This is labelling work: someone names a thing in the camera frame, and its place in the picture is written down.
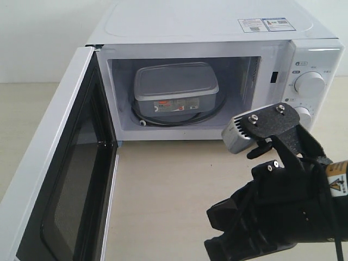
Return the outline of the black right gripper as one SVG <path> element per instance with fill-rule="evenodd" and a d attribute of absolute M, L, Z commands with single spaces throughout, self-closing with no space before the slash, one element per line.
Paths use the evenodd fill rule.
<path fill-rule="evenodd" d="M 210 260 L 249 260 L 299 243 L 333 242 L 343 258 L 343 164 L 303 160 L 291 172 L 270 162 L 252 169 L 253 181 L 207 211 L 224 232 L 204 242 Z"/>

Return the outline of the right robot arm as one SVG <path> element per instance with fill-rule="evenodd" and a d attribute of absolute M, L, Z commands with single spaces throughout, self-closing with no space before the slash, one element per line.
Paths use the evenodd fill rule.
<path fill-rule="evenodd" d="M 291 173 L 272 162 L 253 180 L 207 210 L 221 235 L 205 241 L 210 260 L 248 260 L 303 243 L 347 241 L 347 162 L 304 160 Z"/>

